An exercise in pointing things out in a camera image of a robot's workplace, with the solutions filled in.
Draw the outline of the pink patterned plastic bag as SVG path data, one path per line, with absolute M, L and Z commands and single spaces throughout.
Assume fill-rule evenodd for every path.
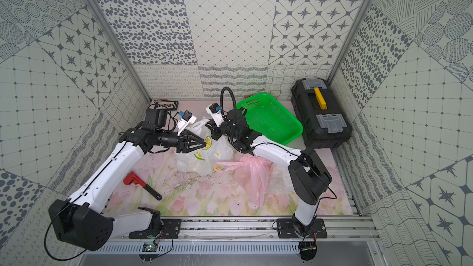
M 237 154 L 233 161 L 214 164 L 214 172 L 233 172 L 235 181 L 246 192 L 247 201 L 257 208 L 264 204 L 269 190 L 272 162 L 260 156 Z

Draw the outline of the white lemon print bag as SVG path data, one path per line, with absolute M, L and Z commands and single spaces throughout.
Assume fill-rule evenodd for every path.
M 269 193 L 277 200 L 281 209 L 289 206 L 294 195 L 294 188 L 287 167 L 273 163 L 270 167 Z

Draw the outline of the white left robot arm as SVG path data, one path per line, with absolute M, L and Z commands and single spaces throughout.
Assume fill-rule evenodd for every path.
M 101 167 L 67 200 L 57 199 L 49 208 L 50 228 L 59 241 L 88 251 L 100 249 L 110 238 L 129 234 L 137 238 L 160 238 L 164 234 L 161 213 L 139 208 L 137 213 L 115 217 L 103 210 L 115 188 L 131 175 L 133 166 L 156 147 L 192 153 L 206 146 L 203 138 L 187 130 L 196 121 L 189 111 L 172 130 L 165 130 L 167 113 L 148 108 L 144 121 L 126 130 Z

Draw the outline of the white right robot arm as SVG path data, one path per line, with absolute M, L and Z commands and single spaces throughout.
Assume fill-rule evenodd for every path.
M 241 154 L 249 154 L 287 168 L 299 204 L 293 215 L 294 224 L 304 228 L 315 219 L 317 204 L 329 189 L 332 177 L 313 149 L 292 149 L 270 140 L 251 129 L 245 110 L 230 110 L 213 103 L 206 108 L 211 116 L 208 128 L 212 135 L 225 136 L 230 145 Z

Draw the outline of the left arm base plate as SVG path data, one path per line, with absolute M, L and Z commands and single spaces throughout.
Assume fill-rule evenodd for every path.
M 178 239 L 181 229 L 181 219 L 156 219 L 143 231 L 131 232 L 129 239 Z

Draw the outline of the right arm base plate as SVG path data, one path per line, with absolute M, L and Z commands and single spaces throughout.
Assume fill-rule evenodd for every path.
M 280 239 L 328 237 L 324 220 L 319 218 L 309 225 L 303 225 L 295 218 L 277 219 L 276 231 Z

